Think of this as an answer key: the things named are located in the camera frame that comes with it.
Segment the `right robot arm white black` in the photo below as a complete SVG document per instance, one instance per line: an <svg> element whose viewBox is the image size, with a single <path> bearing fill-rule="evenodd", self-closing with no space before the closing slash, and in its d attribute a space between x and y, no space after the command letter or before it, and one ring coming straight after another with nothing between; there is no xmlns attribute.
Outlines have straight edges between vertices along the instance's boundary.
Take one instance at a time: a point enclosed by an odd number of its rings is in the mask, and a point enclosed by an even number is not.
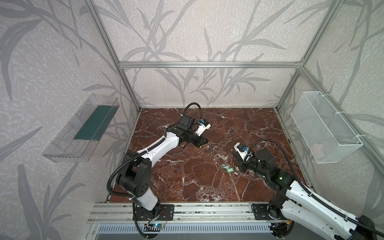
<svg viewBox="0 0 384 240"><path fill-rule="evenodd" d="M241 143L234 149L239 170L259 175L277 193L267 208L272 219L291 220L326 240L376 240L383 237L368 217L357 217L342 210L310 190L296 176L279 169L269 151L253 152Z"/></svg>

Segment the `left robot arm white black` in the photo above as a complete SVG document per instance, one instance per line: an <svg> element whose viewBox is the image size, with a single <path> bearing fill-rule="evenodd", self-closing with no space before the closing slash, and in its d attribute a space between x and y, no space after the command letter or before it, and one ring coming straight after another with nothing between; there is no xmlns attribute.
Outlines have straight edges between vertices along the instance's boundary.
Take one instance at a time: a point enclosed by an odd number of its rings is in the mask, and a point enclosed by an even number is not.
<svg viewBox="0 0 384 240"><path fill-rule="evenodd" d="M205 119L196 120L183 115L174 125L165 128L157 141L138 152L126 152L122 164L110 175L107 191L112 196L130 198L133 203L153 212L160 208L160 201L151 190L152 168L168 152L181 143L200 148L209 141L204 132L211 127Z"/></svg>

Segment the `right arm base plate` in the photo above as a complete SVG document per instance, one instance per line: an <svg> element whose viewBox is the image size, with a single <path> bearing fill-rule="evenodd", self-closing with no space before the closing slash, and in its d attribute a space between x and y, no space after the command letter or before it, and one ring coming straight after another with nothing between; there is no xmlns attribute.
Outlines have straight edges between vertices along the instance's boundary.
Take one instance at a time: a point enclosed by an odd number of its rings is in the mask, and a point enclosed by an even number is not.
<svg viewBox="0 0 384 240"><path fill-rule="evenodd" d="M254 218L257 221L275 221L275 222L288 222L289 219L285 218L280 210L271 209L267 203L252 203L251 210Z"/></svg>

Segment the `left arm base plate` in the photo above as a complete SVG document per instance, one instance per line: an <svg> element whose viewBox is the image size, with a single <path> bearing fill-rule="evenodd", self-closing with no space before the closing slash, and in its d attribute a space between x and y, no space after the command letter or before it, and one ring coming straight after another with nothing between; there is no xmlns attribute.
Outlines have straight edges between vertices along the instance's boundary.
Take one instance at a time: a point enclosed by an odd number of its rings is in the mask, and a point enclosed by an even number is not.
<svg viewBox="0 0 384 240"><path fill-rule="evenodd" d="M159 204L153 210L147 210L144 207L135 206L134 217L136 221L172 221L175 213L175 205Z"/></svg>

